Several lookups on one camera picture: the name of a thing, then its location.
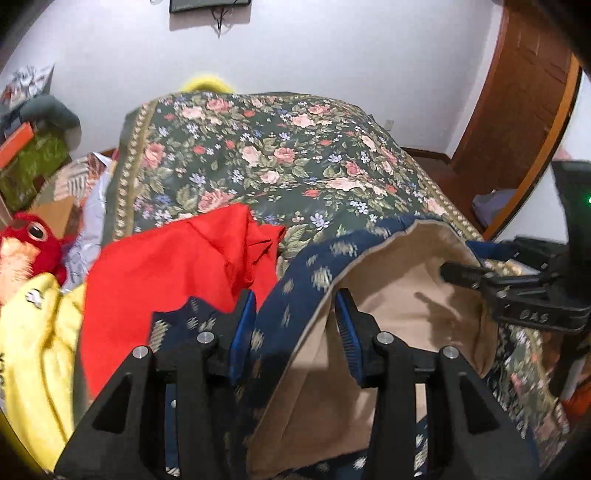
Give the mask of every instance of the red cloth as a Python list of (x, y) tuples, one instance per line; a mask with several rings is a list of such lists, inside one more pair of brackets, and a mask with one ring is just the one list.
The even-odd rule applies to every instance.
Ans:
[(153, 312), (177, 310), (195, 296), (229, 313), (244, 288), (262, 305), (277, 283), (284, 234), (232, 205), (106, 246), (88, 275), (80, 340), (91, 397), (146, 343)]

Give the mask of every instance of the bed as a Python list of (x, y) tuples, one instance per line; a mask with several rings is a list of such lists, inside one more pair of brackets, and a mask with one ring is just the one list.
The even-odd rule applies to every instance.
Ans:
[[(480, 238), (389, 133), (339, 100), (295, 93), (167, 95), (127, 116), (119, 150), (103, 246), (237, 202), (260, 222), (287, 227), (279, 277), (308, 243), (399, 213), (431, 212), (462, 237)], [(63, 174), (60, 181), (67, 182)], [(53, 198), (52, 182), (41, 201)], [(512, 267), (495, 268), (507, 274)], [(547, 390), (539, 334), (500, 328), (486, 381), (522, 435), (533, 434), (546, 464), (568, 425)]]

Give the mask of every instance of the red stuffed toy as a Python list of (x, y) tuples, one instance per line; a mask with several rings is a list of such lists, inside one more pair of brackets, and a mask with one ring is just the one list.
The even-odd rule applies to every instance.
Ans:
[(71, 241), (58, 240), (37, 215), (16, 213), (9, 227), (0, 233), (0, 304), (40, 273), (51, 273), (62, 285), (66, 281), (62, 247)]

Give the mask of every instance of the black clamp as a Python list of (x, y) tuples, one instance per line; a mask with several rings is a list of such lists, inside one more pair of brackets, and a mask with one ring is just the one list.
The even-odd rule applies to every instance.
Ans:
[(410, 348), (381, 332), (345, 288), (335, 313), (352, 376), (362, 388), (378, 389), (363, 480), (413, 478), (416, 383), (427, 393), (427, 478), (537, 478), (529, 447), (457, 348)]
[(164, 396), (176, 384), (178, 462), (182, 478), (222, 480), (223, 453), (210, 415), (210, 387), (232, 391), (249, 351), (256, 301), (242, 292), (234, 312), (170, 351), (136, 347), (90, 406), (55, 473), (69, 480), (170, 479), (164, 464)]

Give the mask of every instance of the cardboard box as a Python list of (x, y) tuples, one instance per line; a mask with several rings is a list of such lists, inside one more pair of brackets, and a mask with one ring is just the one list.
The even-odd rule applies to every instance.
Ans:
[(80, 208), (74, 204), (74, 197), (66, 197), (31, 210), (38, 215), (58, 238), (76, 236), (80, 224)]

